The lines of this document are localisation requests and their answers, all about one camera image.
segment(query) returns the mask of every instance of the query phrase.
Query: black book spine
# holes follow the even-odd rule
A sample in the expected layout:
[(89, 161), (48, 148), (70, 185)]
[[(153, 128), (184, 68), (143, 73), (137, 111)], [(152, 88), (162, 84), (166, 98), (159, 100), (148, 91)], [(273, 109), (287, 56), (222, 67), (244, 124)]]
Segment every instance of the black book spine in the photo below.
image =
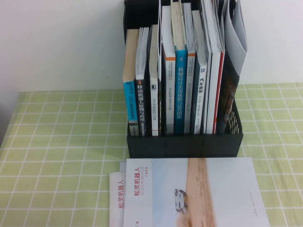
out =
[(140, 136), (147, 135), (147, 126), (146, 126), (146, 87), (144, 79), (136, 80), (136, 94), (137, 94), (137, 109), (138, 109), (138, 118), (139, 118), (139, 134)]

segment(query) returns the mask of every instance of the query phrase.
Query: white wall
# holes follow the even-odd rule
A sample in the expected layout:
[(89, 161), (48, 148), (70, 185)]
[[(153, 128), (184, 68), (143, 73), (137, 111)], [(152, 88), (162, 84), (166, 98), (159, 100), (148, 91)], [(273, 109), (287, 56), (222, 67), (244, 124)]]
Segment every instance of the white wall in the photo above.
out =
[[(0, 1), (0, 120), (18, 91), (122, 88), (123, 10), (122, 0)], [(303, 81), (303, 1), (242, 0), (242, 10), (240, 83)]]

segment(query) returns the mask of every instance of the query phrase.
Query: grid pattern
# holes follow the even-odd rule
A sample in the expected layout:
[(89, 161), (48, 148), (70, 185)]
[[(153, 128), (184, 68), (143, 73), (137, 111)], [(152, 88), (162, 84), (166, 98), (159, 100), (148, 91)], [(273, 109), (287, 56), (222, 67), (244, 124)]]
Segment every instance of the grid pattern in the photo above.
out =
[(303, 84), (239, 86), (236, 102), (271, 226), (303, 226)]
[[(303, 84), (239, 86), (236, 102), (271, 226), (303, 227)], [(121, 90), (21, 93), (0, 149), (0, 226), (107, 227), (126, 129)]]
[(1, 147), (0, 226), (108, 226), (126, 129), (121, 90), (21, 93)]

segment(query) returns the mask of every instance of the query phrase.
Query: book cover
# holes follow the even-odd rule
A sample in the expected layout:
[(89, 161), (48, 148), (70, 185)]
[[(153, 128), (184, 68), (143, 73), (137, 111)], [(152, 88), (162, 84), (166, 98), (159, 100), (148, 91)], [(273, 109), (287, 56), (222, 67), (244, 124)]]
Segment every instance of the book cover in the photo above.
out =
[(129, 131), (131, 136), (139, 136), (134, 81), (124, 82), (123, 86), (127, 108)]
[(174, 134), (184, 133), (187, 47), (182, 4), (171, 1), (172, 34), (176, 52)]
[(252, 158), (128, 159), (124, 227), (269, 227)]
[(125, 207), (125, 172), (109, 174), (109, 227), (122, 227)]

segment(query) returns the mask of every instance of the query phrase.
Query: white magazine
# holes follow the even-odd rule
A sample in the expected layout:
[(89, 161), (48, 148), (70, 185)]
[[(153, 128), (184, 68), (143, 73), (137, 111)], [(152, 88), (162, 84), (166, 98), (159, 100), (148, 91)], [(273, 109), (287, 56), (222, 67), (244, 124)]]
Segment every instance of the white magazine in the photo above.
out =
[(125, 207), (125, 172), (109, 174), (109, 227), (122, 227)]
[(252, 158), (128, 159), (126, 180), (124, 227), (270, 226)]

